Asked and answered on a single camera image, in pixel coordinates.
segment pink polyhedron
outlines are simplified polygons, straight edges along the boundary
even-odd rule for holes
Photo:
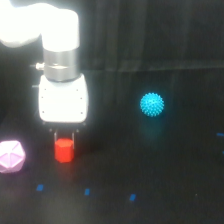
[[[20,171],[25,162],[25,151],[18,141],[0,143],[0,172],[13,173]]]

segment red cube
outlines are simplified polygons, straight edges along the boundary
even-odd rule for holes
[[[73,141],[60,138],[55,142],[55,159],[60,163],[71,162],[74,158]]]

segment black surface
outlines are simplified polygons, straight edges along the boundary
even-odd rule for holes
[[[54,160],[50,124],[29,101],[15,104],[0,140],[20,140],[27,160],[21,172],[0,175],[1,223],[223,223],[221,73],[86,72],[89,115],[69,164]],[[165,100],[153,119],[139,109],[151,91]]]

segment black background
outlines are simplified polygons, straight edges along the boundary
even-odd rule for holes
[[[224,2],[42,2],[79,15],[89,114],[75,160],[57,163],[54,125],[42,124],[31,88],[41,38],[0,45],[0,140],[18,139],[27,153],[20,173],[0,175],[0,223],[222,224]],[[148,92],[165,101],[154,119],[139,109]]]

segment pink dice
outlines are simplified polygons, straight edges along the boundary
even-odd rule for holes
[[[0,172],[13,173],[20,171],[26,159],[25,151],[18,141],[0,143]]]

